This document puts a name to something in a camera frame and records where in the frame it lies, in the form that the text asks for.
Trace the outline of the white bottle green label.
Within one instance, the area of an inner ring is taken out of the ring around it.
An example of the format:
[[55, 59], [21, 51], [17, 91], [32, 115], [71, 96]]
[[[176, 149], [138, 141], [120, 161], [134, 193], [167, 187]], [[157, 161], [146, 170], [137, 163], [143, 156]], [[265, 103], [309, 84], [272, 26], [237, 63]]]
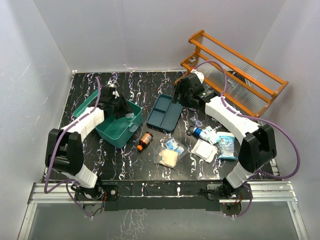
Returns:
[[127, 113], [127, 114], [125, 115], [125, 118], [126, 118], [128, 121], [132, 121], [132, 120], [135, 118], [135, 113], [134, 113], [134, 112]]

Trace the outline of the blue divided tray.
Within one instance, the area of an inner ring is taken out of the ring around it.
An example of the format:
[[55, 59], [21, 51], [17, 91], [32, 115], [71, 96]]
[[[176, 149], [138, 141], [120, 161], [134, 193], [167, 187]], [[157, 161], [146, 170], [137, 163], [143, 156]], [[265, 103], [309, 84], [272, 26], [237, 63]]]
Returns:
[[180, 118], [183, 106], [172, 103], [173, 97], [160, 94], [147, 117], [147, 124], [161, 131], [172, 133]]

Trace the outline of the teal medicine kit box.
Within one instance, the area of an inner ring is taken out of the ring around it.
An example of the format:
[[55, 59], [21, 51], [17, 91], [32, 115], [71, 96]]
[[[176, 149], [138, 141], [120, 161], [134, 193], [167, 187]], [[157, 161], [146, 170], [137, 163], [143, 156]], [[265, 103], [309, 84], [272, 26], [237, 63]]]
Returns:
[[120, 149], [125, 146], [131, 136], [142, 124], [141, 109], [139, 106], [128, 101], [135, 118], [131, 121], [125, 117], [116, 119], [116, 117], [104, 117], [104, 112], [98, 108], [94, 109], [94, 99], [98, 96], [98, 90], [95, 91], [74, 113], [76, 117], [75, 126], [71, 127], [69, 132], [77, 132], [84, 140], [89, 133], [96, 130], [99, 136]]

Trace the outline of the amber medicine bottle orange cap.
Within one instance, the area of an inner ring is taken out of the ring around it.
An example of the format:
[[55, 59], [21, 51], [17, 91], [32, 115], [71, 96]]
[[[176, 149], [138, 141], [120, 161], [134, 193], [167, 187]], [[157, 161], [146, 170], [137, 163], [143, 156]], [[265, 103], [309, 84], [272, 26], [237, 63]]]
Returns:
[[136, 149], [141, 152], [143, 149], [145, 149], [149, 143], [151, 142], [153, 138], [153, 135], [150, 132], [146, 132], [142, 138], [139, 140], [138, 145], [136, 146]]

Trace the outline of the blue cotton swab bag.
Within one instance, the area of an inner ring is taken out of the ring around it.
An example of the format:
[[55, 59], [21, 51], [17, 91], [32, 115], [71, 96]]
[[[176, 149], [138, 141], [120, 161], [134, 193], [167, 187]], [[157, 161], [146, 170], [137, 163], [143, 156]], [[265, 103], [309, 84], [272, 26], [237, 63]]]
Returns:
[[235, 152], [235, 136], [230, 132], [217, 132], [220, 138], [218, 142], [220, 149], [220, 159], [235, 160], [237, 157], [234, 155]]

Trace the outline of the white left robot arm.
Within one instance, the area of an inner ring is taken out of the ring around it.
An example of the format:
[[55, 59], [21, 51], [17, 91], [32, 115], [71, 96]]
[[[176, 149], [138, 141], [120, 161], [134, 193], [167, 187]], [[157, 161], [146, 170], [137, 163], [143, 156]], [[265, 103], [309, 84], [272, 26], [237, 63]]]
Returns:
[[61, 173], [85, 188], [86, 194], [93, 200], [103, 195], [102, 185], [97, 183], [98, 176], [89, 170], [84, 163], [83, 141], [106, 119], [114, 117], [132, 117], [134, 112], [122, 93], [112, 85], [98, 88], [98, 95], [74, 121], [61, 129], [52, 129], [48, 134], [45, 156], [47, 167], [44, 192], [48, 188], [52, 171]]

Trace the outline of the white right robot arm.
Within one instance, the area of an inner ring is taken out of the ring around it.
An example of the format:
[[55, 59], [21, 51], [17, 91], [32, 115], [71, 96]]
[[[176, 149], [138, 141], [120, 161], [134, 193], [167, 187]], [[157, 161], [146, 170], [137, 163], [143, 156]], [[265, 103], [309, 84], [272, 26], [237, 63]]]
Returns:
[[172, 101], [188, 108], [204, 107], [205, 114], [215, 118], [239, 142], [238, 162], [217, 189], [220, 194], [233, 199], [251, 176], [276, 157], [274, 129], [269, 124], [261, 126], [247, 116], [242, 117], [223, 96], [209, 99], [203, 81], [204, 75], [198, 71], [182, 77], [175, 86]]

